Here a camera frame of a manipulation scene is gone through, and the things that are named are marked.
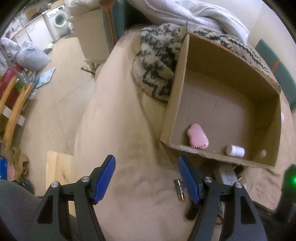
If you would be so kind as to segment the brown cardboard box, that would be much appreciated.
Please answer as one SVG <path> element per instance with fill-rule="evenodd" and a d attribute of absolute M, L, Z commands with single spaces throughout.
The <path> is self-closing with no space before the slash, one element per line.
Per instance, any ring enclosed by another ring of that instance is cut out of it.
<path fill-rule="evenodd" d="M 161 142 L 208 159 L 274 167 L 281 133 L 280 85 L 187 26 L 182 28 L 181 41 Z M 190 147 L 187 130 L 194 123 L 205 132 L 208 148 Z M 243 147 L 244 157 L 228 156 L 229 145 Z"/>

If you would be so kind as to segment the white power adapter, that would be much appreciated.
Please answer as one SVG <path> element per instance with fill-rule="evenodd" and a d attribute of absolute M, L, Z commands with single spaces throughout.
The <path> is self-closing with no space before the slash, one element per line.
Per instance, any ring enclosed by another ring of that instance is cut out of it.
<path fill-rule="evenodd" d="M 220 184 L 233 186 L 238 182 L 237 176 L 233 170 L 233 166 L 230 164 L 223 164 L 214 171 L 215 179 Z"/>

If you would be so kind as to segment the black gold AA battery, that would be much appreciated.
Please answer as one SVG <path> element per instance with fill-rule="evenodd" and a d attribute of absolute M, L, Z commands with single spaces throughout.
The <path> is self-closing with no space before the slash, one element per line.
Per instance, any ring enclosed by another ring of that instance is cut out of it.
<path fill-rule="evenodd" d="M 184 196 L 184 190 L 183 190 L 183 185 L 180 179 L 176 179 L 175 181 L 175 187 L 177 190 L 177 194 L 179 197 L 180 201 L 184 201 L 185 200 L 185 196 Z"/>

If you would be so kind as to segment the white quilt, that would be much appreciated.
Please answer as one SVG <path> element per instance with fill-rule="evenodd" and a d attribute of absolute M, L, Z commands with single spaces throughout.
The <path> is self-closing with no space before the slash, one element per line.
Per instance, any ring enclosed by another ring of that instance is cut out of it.
<path fill-rule="evenodd" d="M 226 33 L 247 44 L 248 28 L 227 9 L 203 1 L 128 1 L 151 23 L 161 25 L 174 23 L 182 26 L 207 28 L 220 34 Z"/>

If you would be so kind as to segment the patterned fluffy blanket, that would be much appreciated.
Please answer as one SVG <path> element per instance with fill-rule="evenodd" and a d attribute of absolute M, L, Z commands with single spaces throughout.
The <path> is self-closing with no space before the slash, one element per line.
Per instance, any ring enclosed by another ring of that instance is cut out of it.
<path fill-rule="evenodd" d="M 164 103 L 168 102 L 171 94 L 182 47 L 181 32 L 182 27 L 173 23 L 148 26 L 140 31 L 140 51 L 132 66 L 134 81 L 148 96 Z M 190 29 L 190 32 L 231 50 L 251 66 L 270 75 L 267 64 L 237 37 L 207 28 Z"/>

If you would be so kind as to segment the bathroom scale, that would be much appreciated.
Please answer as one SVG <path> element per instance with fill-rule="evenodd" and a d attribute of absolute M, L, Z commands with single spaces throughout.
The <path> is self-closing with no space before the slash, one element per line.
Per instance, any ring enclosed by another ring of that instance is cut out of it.
<path fill-rule="evenodd" d="M 51 68 L 49 70 L 47 70 L 46 72 L 44 72 L 41 77 L 39 82 L 37 83 L 36 88 L 40 88 L 41 86 L 49 83 L 51 81 L 51 78 L 55 72 L 56 68 Z"/>

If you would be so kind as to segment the white pill bottle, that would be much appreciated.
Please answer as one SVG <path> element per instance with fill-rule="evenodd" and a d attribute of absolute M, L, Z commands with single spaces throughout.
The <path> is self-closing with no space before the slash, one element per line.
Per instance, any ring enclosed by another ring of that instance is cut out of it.
<path fill-rule="evenodd" d="M 243 158 L 245 154 L 245 149 L 243 147 L 229 145 L 226 148 L 226 154 L 231 157 Z"/>

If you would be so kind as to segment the white cabinet counter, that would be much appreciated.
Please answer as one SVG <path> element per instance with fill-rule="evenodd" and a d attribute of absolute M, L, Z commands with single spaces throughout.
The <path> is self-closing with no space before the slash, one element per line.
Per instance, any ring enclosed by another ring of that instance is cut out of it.
<path fill-rule="evenodd" d="M 31 41 L 41 50 L 45 50 L 49 44 L 54 42 L 43 16 L 38 16 L 18 29 L 10 39 L 20 47 L 25 41 Z"/>

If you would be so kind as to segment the beige bedside cabinet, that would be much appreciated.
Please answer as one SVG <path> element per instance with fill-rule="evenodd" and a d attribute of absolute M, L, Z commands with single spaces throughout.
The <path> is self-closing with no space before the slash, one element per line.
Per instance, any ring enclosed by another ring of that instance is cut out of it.
<path fill-rule="evenodd" d="M 68 21 L 78 38 L 86 64 L 96 69 L 108 59 L 117 42 L 112 14 L 104 9 L 95 9 L 72 16 Z"/>

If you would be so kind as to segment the green cushion with orange stripe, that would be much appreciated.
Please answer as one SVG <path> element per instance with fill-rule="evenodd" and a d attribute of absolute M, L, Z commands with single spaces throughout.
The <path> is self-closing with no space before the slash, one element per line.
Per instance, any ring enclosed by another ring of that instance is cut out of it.
<path fill-rule="evenodd" d="M 255 50 L 267 63 L 276 80 L 280 84 L 280 87 L 290 105 L 290 110 L 294 110 L 296 85 L 292 75 L 283 64 L 283 62 L 280 60 L 280 58 L 277 56 L 277 54 L 263 39 L 259 40 L 259 42 L 255 46 Z"/>

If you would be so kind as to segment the pink heart-shaped massager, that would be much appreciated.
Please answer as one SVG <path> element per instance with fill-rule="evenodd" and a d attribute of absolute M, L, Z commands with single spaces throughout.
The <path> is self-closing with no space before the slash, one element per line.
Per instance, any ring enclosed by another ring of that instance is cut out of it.
<path fill-rule="evenodd" d="M 187 130 L 190 147 L 195 149 L 206 149 L 209 145 L 209 140 L 203 129 L 197 123 L 192 124 Z"/>

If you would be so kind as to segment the white washing machine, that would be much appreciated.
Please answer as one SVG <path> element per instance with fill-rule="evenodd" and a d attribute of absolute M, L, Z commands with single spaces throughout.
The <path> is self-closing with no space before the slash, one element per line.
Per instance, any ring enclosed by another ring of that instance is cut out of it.
<path fill-rule="evenodd" d="M 56 42 L 66 36 L 70 30 L 64 4 L 47 11 L 43 15 L 43 18 L 53 42 Z"/>

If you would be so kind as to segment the wooden chair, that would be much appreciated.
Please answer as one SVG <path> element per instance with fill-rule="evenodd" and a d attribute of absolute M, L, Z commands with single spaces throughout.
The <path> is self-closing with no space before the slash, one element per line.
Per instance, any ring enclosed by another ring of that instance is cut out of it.
<path fill-rule="evenodd" d="M 6 107 L 6 105 L 5 105 L 6 100 L 9 97 L 11 90 L 15 86 L 16 81 L 17 81 L 17 77 L 14 76 L 10 80 L 6 90 L 3 93 L 3 96 L 1 98 L 1 113 L 3 113 L 4 108 Z M 11 142 L 13 139 L 16 124 L 18 123 L 18 121 L 21 117 L 22 108 L 25 105 L 25 102 L 29 96 L 29 93 L 33 89 L 33 85 L 34 85 L 33 83 L 29 83 L 29 84 L 27 84 L 26 87 L 23 86 L 23 88 L 22 88 L 20 94 L 18 95 L 18 98 L 16 99 L 16 102 L 10 112 L 10 115 L 8 117 L 8 122 L 6 124 L 5 129 L 4 129 L 4 136 L 3 136 L 3 139 L 1 140 L 1 143 L 4 145 L 4 148 L 6 151 L 9 151 L 11 149 Z"/>

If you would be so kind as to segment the grey plastic bag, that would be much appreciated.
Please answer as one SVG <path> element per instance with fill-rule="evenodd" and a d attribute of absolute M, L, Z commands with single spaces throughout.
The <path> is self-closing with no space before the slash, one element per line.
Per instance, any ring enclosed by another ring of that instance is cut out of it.
<path fill-rule="evenodd" d="M 33 42 L 25 41 L 16 55 L 16 61 L 23 68 L 35 72 L 45 68 L 51 60 Z"/>

